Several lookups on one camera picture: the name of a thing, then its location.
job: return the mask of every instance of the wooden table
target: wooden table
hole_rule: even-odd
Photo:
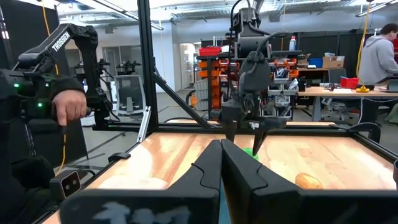
[[[87,189],[102,187],[114,176],[125,179],[156,177],[172,185],[221,134],[154,133],[133,149],[131,158],[119,161]],[[235,144],[252,147],[254,136],[238,135]],[[268,136],[259,161],[287,180],[306,172],[324,189],[395,189],[392,164],[351,138],[317,136]],[[58,224],[58,212],[44,221]]]
[[[210,124],[219,124],[217,121],[208,121]],[[197,124],[195,120],[192,119],[173,119],[167,123],[178,123],[178,124]],[[329,126],[335,124],[333,122],[300,122],[300,121],[288,121],[287,125],[304,125],[304,126]]]
[[[319,121],[321,119],[321,98],[373,98],[377,100],[398,98],[398,93],[388,93],[386,90],[383,90],[383,88],[379,87],[376,87],[369,93],[357,93],[356,90],[351,90],[350,93],[336,93],[334,91],[326,90],[323,87],[313,86],[306,88],[304,92],[299,92],[298,95],[315,96],[312,107],[312,121]]]

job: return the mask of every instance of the bottle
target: bottle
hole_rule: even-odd
[[[292,39],[289,42],[289,50],[295,50],[296,49],[296,37],[292,36]]]

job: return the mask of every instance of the human hand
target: human hand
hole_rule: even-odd
[[[82,91],[62,91],[54,97],[52,102],[57,108],[57,119],[60,126],[66,126],[68,121],[86,116],[86,96]]]

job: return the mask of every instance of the table leg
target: table leg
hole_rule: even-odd
[[[312,105],[312,118],[311,121],[321,120],[321,97],[316,96]]]

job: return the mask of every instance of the black metal frame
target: black metal frame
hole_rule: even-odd
[[[156,101],[156,90],[155,83],[160,85],[166,93],[168,93],[185,111],[192,112],[193,110],[174,92],[172,91],[163,79],[159,77],[155,68],[155,61],[153,58],[152,48],[152,32],[150,28],[150,9],[149,0],[138,1],[139,8],[139,25],[140,25],[140,39],[142,47],[142,67],[144,72],[144,89],[146,94],[147,105],[151,105],[153,113],[151,113],[148,134],[159,132],[159,133],[196,133],[196,134],[224,134],[224,129],[220,125],[209,125],[197,114],[193,115],[194,120],[198,124],[182,124],[182,123],[159,123],[157,115],[157,101]],[[211,80],[211,57],[206,58],[209,68],[209,76]],[[107,128],[96,128],[95,130],[107,130],[107,131],[138,131],[139,125],[134,123],[114,123]],[[238,129],[236,134],[253,134],[250,129]],[[386,149],[385,147],[378,144],[373,140],[359,134],[358,132],[349,132],[344,129],[331,126],[287,126],[285,129],[278,129],[271,131],[270,135],[298,135],[298,136],[341,136],[341,137],[352,137],[356,141],[368,147],[370,150],[378,153],[383,158],[390,162],[398,159],[398,154]]]

